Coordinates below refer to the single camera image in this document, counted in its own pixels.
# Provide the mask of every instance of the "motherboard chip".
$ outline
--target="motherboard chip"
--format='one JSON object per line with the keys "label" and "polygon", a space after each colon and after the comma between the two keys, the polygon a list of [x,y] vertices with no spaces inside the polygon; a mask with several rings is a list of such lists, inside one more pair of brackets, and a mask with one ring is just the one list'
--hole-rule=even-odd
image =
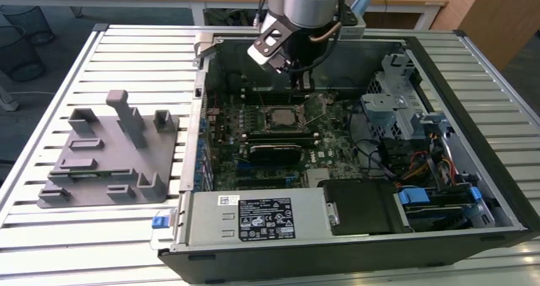
{"label": "motherboard chip", "polygon": [[272,122],[282,125],[295,125],[295,113],[288,109],[278,109],[272,112]]}

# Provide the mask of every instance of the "floor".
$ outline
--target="floor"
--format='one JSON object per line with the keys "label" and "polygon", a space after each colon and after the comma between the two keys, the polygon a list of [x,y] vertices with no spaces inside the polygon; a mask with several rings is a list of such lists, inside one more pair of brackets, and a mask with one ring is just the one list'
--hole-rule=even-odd
{"label": "floor", "polygon": [[[188,9],[84,8],[83,18],[75,18],[67,7],[43,7],[43,12],[56,34],[56,39],[38,48],[47,65],[47,73],[24,83],[12,82],[0,73],[0,83],[8,92],[56,92],[95,23],[194,24]],[[7,25],[4,19],[0,19],[0,25]],[[539,62],[540,37],[535,36],[503,72],[536,113],[540,113],[540,101],[538,101],[540,89],[535,85],[535,79],[540,78]],[[14,96],[16,96],[20,109],[10,113],[0,109],[0,129],[8,129],[0,130],[0,159],[4,160],[18,159],[52,98],[52,95],[47,94],[16,94]],[[10,169],[11,166],[0,164],[0,184]]]}

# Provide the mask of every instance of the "white label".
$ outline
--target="white label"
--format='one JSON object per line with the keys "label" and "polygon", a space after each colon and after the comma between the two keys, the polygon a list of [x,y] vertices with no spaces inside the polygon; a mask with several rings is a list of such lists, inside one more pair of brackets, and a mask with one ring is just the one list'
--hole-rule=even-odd
{"label": "white label", "polygon": [[294,227],[286,227],[286,228],[282,228],[280,230],[278,230],[278,233],[286,233],[286,232],[292,232],[292,231],[295,231]]}
{"label": "white label", "polygon": [[218,196],[218,205],[219,206],[234,206],[238,205],[240,196]]}

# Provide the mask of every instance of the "metal bracket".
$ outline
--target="metal bracket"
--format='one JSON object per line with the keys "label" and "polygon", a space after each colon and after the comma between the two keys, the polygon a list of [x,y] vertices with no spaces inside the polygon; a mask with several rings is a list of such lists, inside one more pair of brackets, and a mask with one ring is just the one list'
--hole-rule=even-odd
{"label": "metal bracket", "polygon": [[328,223],[332,226],[339,225],[339,215],[336,210],[336,204],[334,202],[327,202],[327,211],[328,211]]}
{"label": "metal bracket", "polygon": [[188,224],[188,209],[190,203],[192,202],[192,192],[180,192],[179,196],[179,206],[176,211],[176,217],[174,220],[174,245],[171,246],[171,250],[175,250],[176,244],[186,244],[187,243],[187,224]]}
{"label": "metal bracket", "polygon": [[424,125],[436,125],[447,119],[443,113],[418,113],[415,118],[418,118],[419,122]]}
{"label": "metal bracket", "polygon": [[194,66],[202,65],[202,58],[215,52],[216,43],[222,43],[215,41],[214,33],[198,33],[195,35],[195,43],[194,43],[194,50],[195,50],[195,57]]}

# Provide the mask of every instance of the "small sticker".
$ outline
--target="small sticker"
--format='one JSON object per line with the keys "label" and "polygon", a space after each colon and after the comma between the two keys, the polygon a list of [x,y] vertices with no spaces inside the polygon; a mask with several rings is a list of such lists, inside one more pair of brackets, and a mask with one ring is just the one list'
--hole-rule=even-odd
{"label": "small sticker", "polygon": [[240,196],[218,196],[218,205],[219,206],[230,206],[238,205],[238,201],[240,200]]}
{"label": "small sticker", "polygon": [[243,200],[238,205],[243,242],[296,238],[291,198]]}

